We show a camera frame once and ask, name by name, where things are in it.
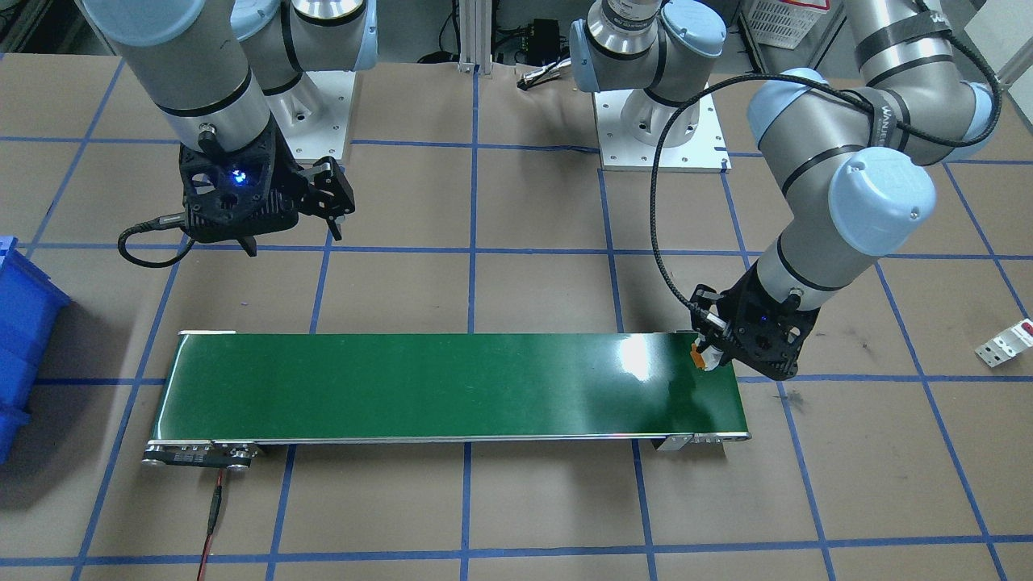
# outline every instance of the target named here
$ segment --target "metal bracket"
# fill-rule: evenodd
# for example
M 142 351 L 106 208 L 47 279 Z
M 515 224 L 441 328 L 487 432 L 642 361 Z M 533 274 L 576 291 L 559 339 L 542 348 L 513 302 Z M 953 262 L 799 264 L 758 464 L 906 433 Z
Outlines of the metal bracket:
M 656 148 L 636 140 L 621 123 L 621 110 L 629 95 L 629 90 L 595 94 L 595 120 L 602 169 L 649 172 L 653 167 Z M 699 122 L 692 139 L 683 146 L 664 148 L 660 155 L 660 171 L 720 173 L 730 169 L 731 160 L 714 109 L 714 99 L 707 95 L 699 100 Z
M 253 442 L 214 444 L 210 441 L 183 441 L 176 445 L 148 442 L 140 462 L 146 466 L 199 466 L 244 471 L 251 467 L 251 459 L 261 451 Z
M 462 72 L 492 73 L 492 0 L 459 0 Z
M 344 145 L 348 143 L 355 73 L 330 70 L 308 74 L 319 89 L 326 109 L 320 115 L 298 123 L 283 136 L 294 159 L 300 162 L 314 161 L 327 155 L 341 159 Z
M 721 444 L 723 441 L 745 441 L 750 439 L 749 432 L 721 432 L 669 435 L 663 439 L 653 440 L 658 452 L 677 452 L 690 444 Z

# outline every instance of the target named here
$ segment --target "black tape band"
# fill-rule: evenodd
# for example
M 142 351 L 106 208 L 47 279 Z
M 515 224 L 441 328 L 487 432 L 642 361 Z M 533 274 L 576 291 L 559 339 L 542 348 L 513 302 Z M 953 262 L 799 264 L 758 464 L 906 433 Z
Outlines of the black tape band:
M 801 176 L 806 174 L 807 171 L 810 170 L 811 167 L 814 167 L 815 165 L 821 163 L 826 159 L 836 157 L 837 155 L 842 155 L 844 153 L 853 153 L 855 151 L 860 151 L 863 149 L 865 148 L 859 145 L 848 145 L 848 146 L 836 147 L 833 149 L 826 149 L 825 151 L 822 151 L 821 153 L 801 163 L 800 166 L 793 170 L 792 174 L 789 174 L 789 177 L 785 179 L 785 183 L 782 184 L 782 195 L 783 196 L 789 195 L 789 188 L 792 186 L 792 184 L 796 180 L 799 180 Z
M 891 147 L 897 136 L 897 112 L 889 104 L 883 91 L 871 87 L 860 87 L 847 91 L 853 93 L 872 105 L 871 130 L 868 135 L 868 147 Z
M 618 14 L 617 10 L 615 10 L 614 7 L 609 5 L 609 2 L 607 2 L 606 0 L 602 1 L 602 14 L 606 17 L 606 20 L 613 23 L 614 26 L 616 26 L 617 28 L 630 30 L 632 32 L 646 30 L 647 28 L 649 28 L 649 25 L 653 23 L 653 19 L 656 18 L 656 14 L 654 13 L 648 20 L 644 21 L 633 21 L 630 19 L 626 19 L 621 14 Z
M 785 271 L 788 272 L 790 275 L 792 275 L 793 278 L 795 278 L 796 280 L 803 282 L 805 285 L 810 286 L 811 288 L 814 288 L 815 290 L 822 290 L 824 293 L 835 293 L 835 292 L 837 292 L 837 290 L 839 290 L 841 288 L 845 288 L 846 287 L 845 284 L 843 286 L 822 286 L 822 285 L 820 285 L 820 284 L 818 284 L 816 282 L 811 282 L 806 277 L 804 277 L 804 275 L 802 275 L 799 272 L 796 272 L 796 269 L 792 268 L 792 266 L 789 264 L 789 261 L 785 259 L 785 253 L 782 252 L 782 237 L 781 236 L 778 237 L 778 243 L 776 243 L 775 248 L 776 248 L 776 250 L 778 250 L 778 259 L 782 262 L 782 268 L 784 268 Z
M 302 19 L 303 21 L 309 24 L 315 26 L 335 27 L 348 24 L 349 22 L 353 22 L 356 19 L 358 19 L 358 17 L 363 16 L 366 12 L 366 4 L 367 2 L 363 2 L 363 5 L 359 6 L 358 9 L 355 10 L 354 12 L 351 12 L 350 14 L 345 14 L 343 17 L 338 17 L 336 19 L 315 19 L 306 13 L 302 13 L 296 9 L 294 10 L 294 13 L 298 14 L 298 18 Z
M 643 91 L 646 93 L 646 96 L 648 96 L 649 98 L 653 99 L 654 101 L 656 101 L 656 102 L 658 102 L 658 103 L 660 103 L 662 105 L 666 105 L 666 106 L 670 106 L 670 108 L 675 108 L 675 109 L 678 109 L 678 108 L 682 106 L 682 101 L 672 101 L 670 99 L 665 99 L 665 98 L 661 97 L 660 95 L 654 93 L 652 89 L 643 89 Z
M 267 97 L 272 97 L 273 95 L 279 95 L 280 93 L 286 93 L 287 91 L 296 87 L 298 84 L 302 82 L 302 77 L 304 77 L 304 73 L 299 72 L 298 74 L 294 75 L 293 79 L 287 81 L 283 85 L 280 85 L 279 87 L 273 87 L 272 89 L 262 89 L 261 93 Z
M 158 109 L 167 113 L 168 115 L 174 115 L 176 117 L 204 117 L 206 115 L 212 115 L 213 113 L 218 113 L 227 106 L 237 102 L 237 99 L 241 98 L 244 93 L 247 92 L 248 87 L 251 86 L 251 67 L 248 67 L 248 73 L 244 77 L 244 82 L 240 84 L 231 93 L 225 97 L 219 99 L 218 101 L 207 104 L 205 106 L 198 106 L 195 109 L 173 109 L 168 106 L 162 106 L 158 103 Z
M 293 68 L 298 72 L 305 72 L 302 64 L 298 62 L 298 51 L 294 50 L 294 35 L 290 32 L 290 10 L 293 9 L 288 0 L 284 0 L 280 4 L 280 30 L 283 33 L 283 47 L 287 50 L 287 60 L 290 62 L 290 68 Z
M 600 53 L 602 56 L 608 59 L 614 59 L 615 61 L 633 61 L 638 57 L 645 55 L 646 52 L 649 51 L 649 49 L 646 49 L 646 51 L 643 51 L 640 53 L 635 53 L 633 55 L 625 55 L 624 53 L 615 53 L 609 49 L 600 44 L 599 41 L 595 39 L 595 36 L 592 36 L 592 31 L 588 29 L 588 23 L 585 23 L 585 36 L 588 38 L 589 43 L 592 44 L 592 48 L 594 48 L 598 53 Z
M 902 97 L 900 93 L 894 91 L 893 89 L 883 89 L 883 91 L 885 91 L 886 94 L 891 96 L 894 100 L 897 101 L 897 108 L 900 109 L 901 112 L 901 119 L 903 119 L 905 123 L 911 123 L 911 110 L 907 108 L 907 102 L 904 100 L 904 97 Z M 907 131 L 901 131 L 901 143 L 900 145 L 897 146 L 898 151 L 904 151 L 904 148 L 907 147 L 907 140 L 910 136 L 911 133 L 908 133 Z
M 890 47 L 927 36 L 935 36 L 949 30 L 950 22 L 942 13 L 937 11 L 919 12 L 868 35 L 867 38 L 857 43 L 853 55 L 858 63 L 864 64 L 868 62 L 868 59 Z
M 660 79 L 663 79 L 663 69 L 667 66 L 667 33 L 661 32 L 657 35 L 657 59 L 656 59 L 656 74 L 653 75 L 653 81 L 650 82 L 650 87 L 656 87 L 660 83 Z
M 875 79 L 872 79 L 868 83 L 865 83 L 865 85 L 868 85 L 869 87 L 875 87 L 879 83 L 882 83 L 883 81 L 889 79 L 895 74 L 900 74 L 905 70 L 911 70 L 912 68 L 922 66 L 926 64 L 932 64 L 934 62 L 954 62 L 954 58 L 950 55 L 936 55 L 934 57 L 925 57 L 921 59 L 915 59 L 911 62 L 906 62 L 900 66 L 895 66 L 889 70 L 879 73 L 878 75 L 875 77 Z

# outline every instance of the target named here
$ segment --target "small white object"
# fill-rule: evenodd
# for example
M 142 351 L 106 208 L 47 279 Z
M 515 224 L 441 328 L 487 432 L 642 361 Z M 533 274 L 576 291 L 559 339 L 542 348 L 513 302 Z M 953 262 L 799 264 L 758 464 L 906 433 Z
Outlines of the small white object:
M 1026 318 L 980 345 L 975 354 L 987 365 L 997 367 L 1030 347 L 1033 347 L 1033 323 Z
M 694 344 L 697 349 L 699 348 L 699 343 L 701 341 L 702 337 L 696 337 Z M 702 358 L 703 371 L 713 371 L 717 369 L 718 366 L 721 365 L 721 358 L 724 357 L 724 351 L 714 345 L 708 345 L 703 350 L 697 350 L 696 353 L 698 353 L 699 357 Z

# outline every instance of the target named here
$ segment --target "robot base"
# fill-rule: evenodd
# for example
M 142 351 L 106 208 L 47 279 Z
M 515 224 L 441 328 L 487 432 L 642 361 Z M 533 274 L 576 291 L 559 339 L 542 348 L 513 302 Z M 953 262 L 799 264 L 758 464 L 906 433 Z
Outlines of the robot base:
M 627 90 L 604 91 L 594 95 L 596 130 L 599 133 L 603 170 L 649 172 L 653 167 L 656 148 L 636 140 L 621 123 L 621 110 L 630 94 L 631 91 Z M 699 123 L 695 134 L 683 146 L 664 148 L 660 156 L 660 171 L 720 173 L 730 169 L 731 160 L 714 110 L 714 100 L 707 95 L 699 100 Z
M 314 161 L 327 155 L 341 159 L 348 141 L 355 73 L 332 70 L 308 74 L 319 89 L 326 109 L 292 128 L 284 128 L 284 137 L 300 162 Z

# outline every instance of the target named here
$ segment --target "white basket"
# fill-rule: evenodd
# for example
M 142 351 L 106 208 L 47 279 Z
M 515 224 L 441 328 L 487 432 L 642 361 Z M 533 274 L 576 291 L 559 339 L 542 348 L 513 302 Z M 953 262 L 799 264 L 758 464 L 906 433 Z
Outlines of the white basket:
M 750 8 L 747 22 L 757 42 L 791 50 L 800 44 L 814 23 L 827 11 L 827 0 L 756 0 Z

